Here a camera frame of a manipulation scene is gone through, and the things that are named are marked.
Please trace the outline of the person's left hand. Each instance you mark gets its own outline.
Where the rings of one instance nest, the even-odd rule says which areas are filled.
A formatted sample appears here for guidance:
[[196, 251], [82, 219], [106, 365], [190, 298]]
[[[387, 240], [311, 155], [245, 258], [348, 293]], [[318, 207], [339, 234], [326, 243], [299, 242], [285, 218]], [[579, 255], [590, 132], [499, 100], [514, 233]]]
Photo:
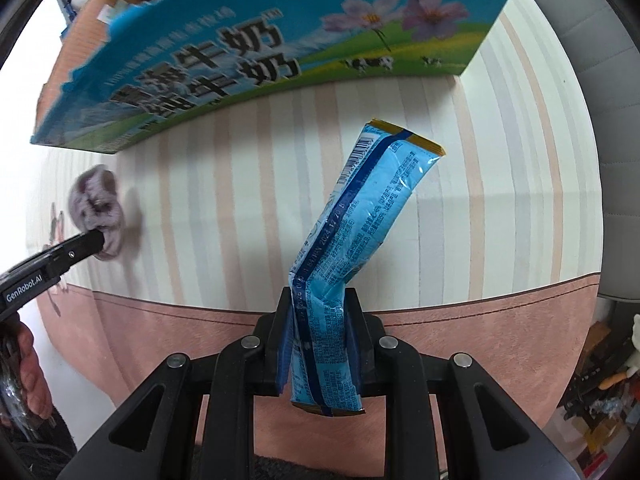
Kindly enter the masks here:
[[14, 332], [21, 352], [23, 398], [32, 414], [49, 419], [53, 413], [52, 396], [34, 347], [34, 335], [19, 318], [15, 319]]

